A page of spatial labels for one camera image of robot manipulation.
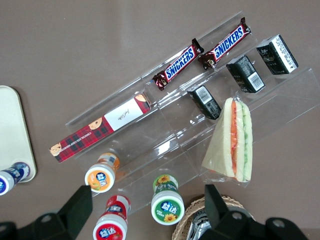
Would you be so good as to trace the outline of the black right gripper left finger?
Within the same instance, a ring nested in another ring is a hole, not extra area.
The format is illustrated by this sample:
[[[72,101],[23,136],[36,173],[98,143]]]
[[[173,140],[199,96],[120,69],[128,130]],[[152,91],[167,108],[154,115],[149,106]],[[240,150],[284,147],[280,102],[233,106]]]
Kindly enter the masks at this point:
[[[93,211],[91,188],[82,185],[57,213],[17,230],[17,240],[75,240]]]

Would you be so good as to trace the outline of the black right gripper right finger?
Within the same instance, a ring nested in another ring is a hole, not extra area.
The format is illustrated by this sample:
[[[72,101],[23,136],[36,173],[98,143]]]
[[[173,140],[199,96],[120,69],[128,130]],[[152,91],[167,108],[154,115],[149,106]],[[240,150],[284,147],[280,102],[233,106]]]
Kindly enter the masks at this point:
[[[200,237],[201,240],[261,240],[263,229],[241,208],[229,208],[213,184],[204,187],[205,212],[211,228]]]

